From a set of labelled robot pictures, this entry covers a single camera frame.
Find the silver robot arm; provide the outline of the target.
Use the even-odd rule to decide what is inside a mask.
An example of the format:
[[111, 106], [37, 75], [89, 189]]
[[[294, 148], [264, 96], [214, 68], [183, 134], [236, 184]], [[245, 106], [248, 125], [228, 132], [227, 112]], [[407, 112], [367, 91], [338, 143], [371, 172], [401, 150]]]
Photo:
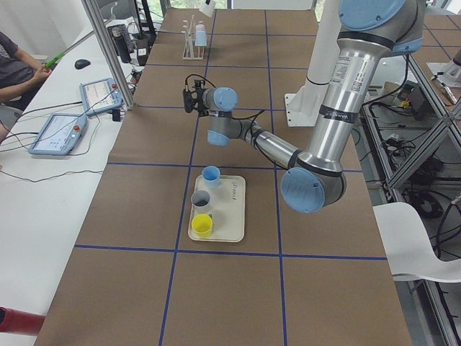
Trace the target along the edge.
[[234, 118], [236, 92], [207, 88], [202, 76], [183, 89], [184, 109], [210, 117], [208, 143], [226, 146], [241, 139], [286, 168], [281, 183], [286, 204], [299, 213], [314, 213], [346, 192], [340, 160], [377, 65], [382, 58], [421, 47], [425, 10], [425, 1], [340, 1], [339, 56], [304, 151], [253, 119]]

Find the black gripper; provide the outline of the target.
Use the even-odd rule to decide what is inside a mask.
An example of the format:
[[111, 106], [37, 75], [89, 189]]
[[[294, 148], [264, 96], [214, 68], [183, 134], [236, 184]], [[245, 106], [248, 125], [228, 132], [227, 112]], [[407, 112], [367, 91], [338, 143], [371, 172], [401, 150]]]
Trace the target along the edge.
[[204, 79], [194, 80], [194, 97], [192, 98], [192, 109], [197, 111], [199, 116], [208, 116], [209, 110], [205, 105], [204, 93], [207, 91], [205, 87], [206, 81]]

